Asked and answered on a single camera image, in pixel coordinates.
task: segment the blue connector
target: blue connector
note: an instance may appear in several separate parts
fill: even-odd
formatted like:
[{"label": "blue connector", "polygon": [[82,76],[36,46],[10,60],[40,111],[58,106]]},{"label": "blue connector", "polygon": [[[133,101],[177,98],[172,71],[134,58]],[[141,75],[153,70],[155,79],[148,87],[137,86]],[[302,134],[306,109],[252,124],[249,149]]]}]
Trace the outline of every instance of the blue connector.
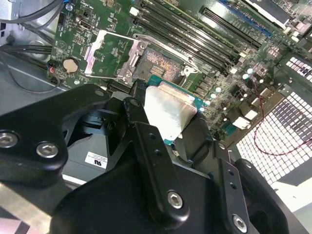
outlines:
[{"label": "blue connector", "polygon": [[265,28],[260,27],[255,21],[253,21],[252,19],[248,18],[247,16],[245,16],[243,13],[241,13],[239,10],[236,10],[235,8],[231,7],[228,3],[227,0],[219,0],[219,2],[224,5],[226,8],[228,8],[232,13],[234,13],[235,15],[237,15],[238,17],[240,17],[241,19],[243,19],[244,21],[246,21],[248,24],[250,24],[252,27],[254,27],[255,29],[259,30],[260,32],[262,32],[264,35],[266,35],[267,37],[271,37],[272,33],[269,32],[268,30],[266,30]]}]

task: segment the motherboard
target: motherboard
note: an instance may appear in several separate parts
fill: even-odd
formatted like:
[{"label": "motherboard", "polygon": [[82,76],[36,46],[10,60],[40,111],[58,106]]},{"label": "motherboard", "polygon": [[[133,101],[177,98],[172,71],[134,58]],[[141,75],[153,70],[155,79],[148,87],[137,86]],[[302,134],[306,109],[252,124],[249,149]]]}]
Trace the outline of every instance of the motherboard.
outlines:
[{"label": "motherboard", "polygon": [[295,56],[306,66],[292,78],[312,70],[312,0],[68,4],[48,62],[51,81],[127,92],[136,79],[156,75],[204,100],[200,111],[217,138],[250,128],[259,96],[267,101],[276,91],[277,68],[290,68]]}]

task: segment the cable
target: cable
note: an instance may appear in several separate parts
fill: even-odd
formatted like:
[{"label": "cable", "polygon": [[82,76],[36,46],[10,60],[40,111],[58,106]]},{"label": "cable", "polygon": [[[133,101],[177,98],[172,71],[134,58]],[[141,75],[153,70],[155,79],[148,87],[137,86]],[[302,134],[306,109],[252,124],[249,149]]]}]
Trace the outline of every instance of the cable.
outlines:
[{"label": "cable", "polygon": [[42,9],[40,9],[34,13],[31,13],[30,15],[22,16],[22,17],[19,17],[18,19],[13,19],[13,20],[0,19],[0,23],[26,23],[26,22],[30,22],[32,20],[36,20],[36,19],[46,15],[50,11],[52,11],[54,8],[56,8],[62,2],[63,2],[63,0],[53,0],[50,4],[48,4],[44,8],[42,8]]},{"label": "cable", "polygon": [[6,51],[6,53],[16,57],[17,59],[20,59],[24,62],[27,62],[30,65],[35,66],[35,67],[37,67],[43,71],[47,71],[47,65],[44,62],[38,61],[38,60],[36,60],[30,56],[27,56],[25,54],[13,52],[13,51]]},{"label": "cable", "polygon": [[52,46],[49,45],[3,45],[0,50],[52,50]]},{"label": "cable", "polygon": [[42,30],[42,29],[45,29],[46,27],[48,27],[48,26],[52,23],[52,21],[61,13],[61,11],[62,11],[64,5],[65,5],[65,4],[62,3],[62,4],[58,7],[57,11],[52,15],[52,17],[51,17],[45,24],[39,26],[38,28],[35,28],[35,30],[36,30],[36,31],[39,31],[39,30]]},{"label": "cable", "polygon": [[3,63],[7,73],[10,75],[11,79],[14,81],[14,83],[22,90],[24,90],[25,92],[28,92],[28,93],[31,93],[31,94],[46,94],[46,93],[49,93],[49,92],[52,92],[54,90],[56,90],[59,86],[60,86],[60,79],[58,77],[55,77],[57,79],[57,84],[52,88],[52,89],[49,89],[49,90],[44,90],[44,91],[35,91],[35,90],[30,90],[30,89],[26,89],[24,88],[23,86],[21,86],[17,80],[15,79],[9,65],[6,63],[5,61],[5,58],[3,56],[3,52],[0,51],[0,61]]},{"label": "cable", "polygon": [[52,52],[52,47],[45,45],[4,45],[0,47],[0,51],[50,55]]},{"label": "cable", "polygon": [[13,52],[17,53],[30,53],[30,54],[36,54],[36,55],[50,55],[51,51],[44,51],[44,50],[13,50]]},{"label": "cable", "polygon": [[260,128],[261,124],[264,122],[264,110],[263,110],[263,103],[262,103],[262,96],[259,95],[259,99],[260,99],[260,107],[261,107],[261,113],[262,113],[262,120],[261,122],[259,123],[259,125],[256,127],[255,129],[255,132],[254,132],[254,136],[253,136],[253,142],[256,146],[256,148],[263,154],[265,155],[272,155],[272,156],[283,156],[283,155],[287,155],[287,154],[290,154],[296,150],[298,150],[299,148],[301,148],[302,146],[304,146],[305,144],[307,144],[308,142],[312,141],[312,138],[304,141],[302,144],[300,144],[299,146],[295,147],[294,149],[288,151],[288,152],[285,152],[285,153],[281,153],[281,154],[273,154],[273,153],[269,153],[269,152],[266,152],[262,149],[260,149],[260,147],[258,146],[257,142],[256,142],[256,139],[257,139],[257,132],[258,132],[258,129]]},{"label": "cable", "polygon": [[44,39],[47,43],[53,44],[53,39],[50,38],[49,36],[45,35],[43,32],[37,31],[33,26],[26,24],[26,23],[21,23],[21,26],[25,27],[27,30],[31,31],[32,33],[37,34],[39,37]]}]

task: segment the green circuit board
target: green circuit board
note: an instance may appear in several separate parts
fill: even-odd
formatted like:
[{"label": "green circuit board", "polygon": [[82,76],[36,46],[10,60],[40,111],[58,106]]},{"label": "green circuit board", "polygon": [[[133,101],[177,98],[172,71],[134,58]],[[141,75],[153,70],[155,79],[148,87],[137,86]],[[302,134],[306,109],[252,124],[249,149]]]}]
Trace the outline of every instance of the green circuit board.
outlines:
[{"label": "green circuit board", "polygon": [[[136,78],[168,77],[174,66],[175,77],[170,78],[209,101],[203,113],[212,131],[230,134],[225,130],[229,123],[223,121],[223,116],[241,104],[240,96],[247,100],[257,89],[264,88],[273,93],[274,67],[289,51],[307,60],[312,58],[309,49],[300,43],[311,30],[312,0],[274,2],[289,17],[282,26],[244,0],[76,0],[73,10],[64,9],[60,16],[51,55],[60,65],[48,76],[58,76],[69,88],[93,83],[103,88],[114,84],[126,90]],[[283,21],[285,14],[276,18]],[[95,61],[87,74],[86,56],[103,30],[109,33],[94,51]],[[133,77],[125,82],[119,74],[129,59],[134,35],[154,38],[191,58],[196,72],[185,75],[183,67],[189,63],[149,42],[147,48],[139,50]],[[75,72],[62,66],[67,59],[75,60]],[[142,67],[150,71],[145,74]]]}]

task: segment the white label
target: white label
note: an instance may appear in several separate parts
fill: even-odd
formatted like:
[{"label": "white label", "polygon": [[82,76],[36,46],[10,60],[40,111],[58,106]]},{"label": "white label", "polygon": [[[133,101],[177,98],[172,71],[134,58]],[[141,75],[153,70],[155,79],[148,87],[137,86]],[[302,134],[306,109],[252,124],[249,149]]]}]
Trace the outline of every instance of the white label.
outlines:
[{"label": "white label", "polygon": [[107,166],[107,158],[103,157],[101,155],[97,155],[95,153],[92,152],[88,152],[87,157],[85,159],[86,163],[90,163],[92,165],[101,167],[106,169]]}]

